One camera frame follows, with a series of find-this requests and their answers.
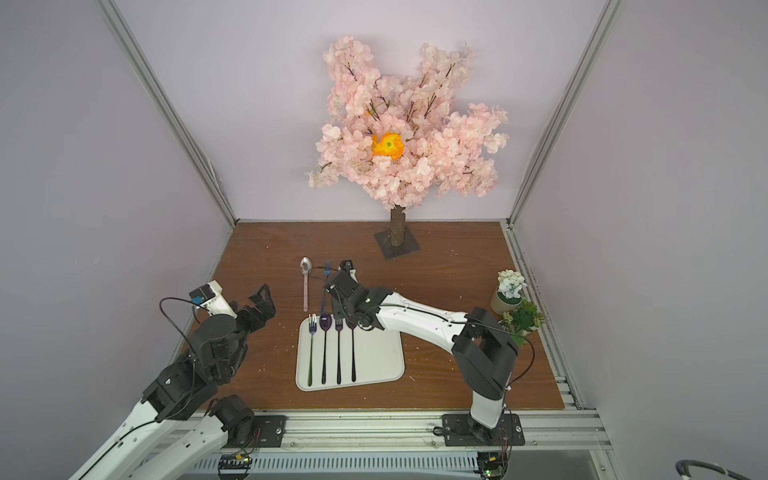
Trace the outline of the purple spoon thin handle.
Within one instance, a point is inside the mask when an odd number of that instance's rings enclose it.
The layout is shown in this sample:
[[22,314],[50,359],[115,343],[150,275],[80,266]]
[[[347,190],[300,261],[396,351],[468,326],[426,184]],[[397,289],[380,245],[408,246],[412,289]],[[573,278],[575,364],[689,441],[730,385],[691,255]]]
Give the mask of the purple spoon thin handle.
[[351,319],[346,320],[346,325],[351,332],[351,374],[350,378],[353,383],[357,381],[357,369],[356,369],[356,352],[355,352],[355,328],[357,324]]

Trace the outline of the dark purple spoon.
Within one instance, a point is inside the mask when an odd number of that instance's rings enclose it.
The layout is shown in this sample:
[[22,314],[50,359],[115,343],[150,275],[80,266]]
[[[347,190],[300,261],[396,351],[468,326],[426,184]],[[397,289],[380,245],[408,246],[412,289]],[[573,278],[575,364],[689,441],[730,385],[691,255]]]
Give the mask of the dark purple spoon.
[[322,313],[320,316],[320,328],[323,331],[323,356],[322,356],[322,368],[321,368],[321,384],[325,385],[327,382],[327,339],[328,331],[333,324],[332,315],[329,313]]

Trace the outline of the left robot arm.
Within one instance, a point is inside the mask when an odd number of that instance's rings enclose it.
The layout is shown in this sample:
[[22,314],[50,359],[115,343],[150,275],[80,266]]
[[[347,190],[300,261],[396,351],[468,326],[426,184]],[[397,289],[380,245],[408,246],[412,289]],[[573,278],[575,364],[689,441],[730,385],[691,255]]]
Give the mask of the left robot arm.
[[253,453],[282,445],[287,418],[261,415],[237,395],[220,398],[243,364],[249,336],[276,314],[270,289],[262,285],[239,308],[210,281],[186,303],[208,318],[184,335],[186,351],[146,387],[121,426],[74,473],[76,479],[178,479],[226,446],[234,453],[219,462],[226,479],[244,479]]

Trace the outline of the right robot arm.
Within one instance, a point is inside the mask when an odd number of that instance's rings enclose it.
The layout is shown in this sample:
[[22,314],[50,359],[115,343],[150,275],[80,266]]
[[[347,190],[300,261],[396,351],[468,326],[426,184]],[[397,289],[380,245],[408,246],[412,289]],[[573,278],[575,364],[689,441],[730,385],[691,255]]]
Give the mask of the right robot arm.
[[420,304],[384,287],[368,289],[340,270],[324,289],[333,311],[363,329],[405,333],[450,353],[472,391],[469,412],[456,426],[442,426],[444,437],[477,445],[499,445],[511,438],[503,425],[507,387],[519,354],[508,332],[487,310],[451,312]]

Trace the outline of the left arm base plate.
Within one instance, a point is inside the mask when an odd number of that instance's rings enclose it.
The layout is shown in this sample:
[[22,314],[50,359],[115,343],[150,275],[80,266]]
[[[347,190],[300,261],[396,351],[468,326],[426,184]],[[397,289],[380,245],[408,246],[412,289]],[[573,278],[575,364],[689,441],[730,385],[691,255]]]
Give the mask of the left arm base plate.
[[255,415],[237,420],[227,430],[231,448],[280,448],[286,433],[286,415]]

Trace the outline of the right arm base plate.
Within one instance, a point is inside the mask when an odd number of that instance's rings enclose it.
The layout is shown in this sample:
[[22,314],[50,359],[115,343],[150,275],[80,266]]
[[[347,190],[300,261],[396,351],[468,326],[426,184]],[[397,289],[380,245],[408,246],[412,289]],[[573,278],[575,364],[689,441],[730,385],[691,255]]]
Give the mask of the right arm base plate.
[[469,413],[444,414],[432,433],[442,437],[449,447],[523,446],[526,443],[519,417],[507,411],[493,428],[475,421]]

